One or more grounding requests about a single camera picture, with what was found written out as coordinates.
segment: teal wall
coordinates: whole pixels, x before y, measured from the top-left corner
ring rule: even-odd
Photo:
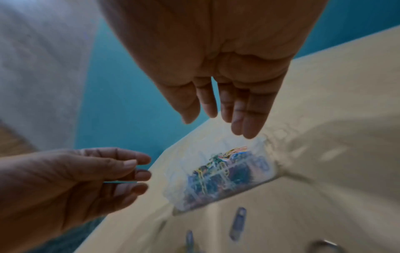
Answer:
[[[398,0],[331,0],[297,57],[398,24]],[[101,22],[77,126],[76,148],[118,146],[146,152],[155,161],[205,120],[202,111],[194,123],[184,125]]]

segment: table surface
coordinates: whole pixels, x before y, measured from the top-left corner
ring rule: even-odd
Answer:
[[[283,176],[174,216],[164,171],[227,127],[208,120],[154,163],[148,193],[109,215],[76,252],[179,252],[189,229],[207,253],[298,253],[319,238],[351,253],[400,252],[399,43],[396,27],[292,62],[262,130]],[[233,243],[238,206],[247,219]]]

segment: clear plastic box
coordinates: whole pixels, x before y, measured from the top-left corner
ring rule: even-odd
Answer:
[[[163,195],[179,211],[188,211],[272,180],[277,170],[265,145],[265,136],[248,140],[233,134],[213,143],[196,142],[180,161],[167,168],[165,176],[169,183]],[[221,158],[236,148],[243,149],[229,158]],[[223,162],[213,163],[210,157]],[[208,173],[211,163],[215,166]]]

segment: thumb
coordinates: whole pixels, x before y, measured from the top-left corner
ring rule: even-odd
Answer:
[[[72,155],[67,157],[68,175],[75,181],[116,180],[133,172],[136,160],[120,161],[112,158],[98,158]]]

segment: beige table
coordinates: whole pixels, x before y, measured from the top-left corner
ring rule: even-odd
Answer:
[[[400,252],[400,28],[293,61],[263,129],[287,173],[173,216],[166,166],[213,129],[209,120],[151,167],[148,193],[108,216],[77,253],[178,252],[191,229],[207,253],[300,253],[326,238],[349,253]],[[238,243],[229,229],[247,208]]]

